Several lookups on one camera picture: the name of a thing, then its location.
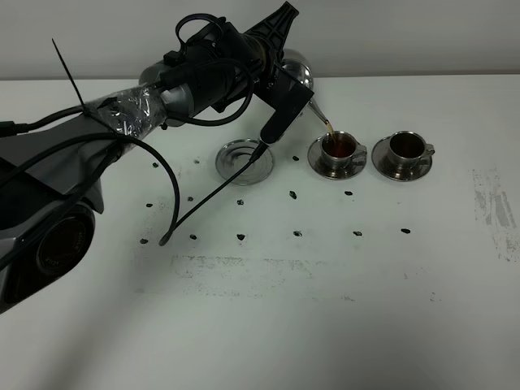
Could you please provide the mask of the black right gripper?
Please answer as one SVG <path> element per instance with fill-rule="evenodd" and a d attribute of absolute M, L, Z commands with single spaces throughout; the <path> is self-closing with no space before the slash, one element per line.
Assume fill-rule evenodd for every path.
<path fill-rule="evenodd" d="M 240 37 L 247 46 L 246 67 L 255 80 L 276 81 L 277 70 L 293 21 L 299 11 L 289 2 Z"/>

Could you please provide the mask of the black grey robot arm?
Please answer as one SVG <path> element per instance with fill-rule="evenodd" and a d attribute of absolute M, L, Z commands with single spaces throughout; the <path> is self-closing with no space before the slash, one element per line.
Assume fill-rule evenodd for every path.
<path fill-rule="evenodd" d="M 81 102 L 34 123 L 1 125 L 1 308 L 9 310 L 66 275 L 87 254 L 102 213 L 100 179 L 131 148 L 145 148 L 156 128 L 204 120 L 253 97 L 274 109 L 258 143 L 239 167 L 253 166 L 306 104 L 310 91 L 280 86 L 284 44 L 297 9 L 283 4 L 245 32 L 223 17 L 198 13 L 203 27 L 146 68 L 136 87 Z"/>

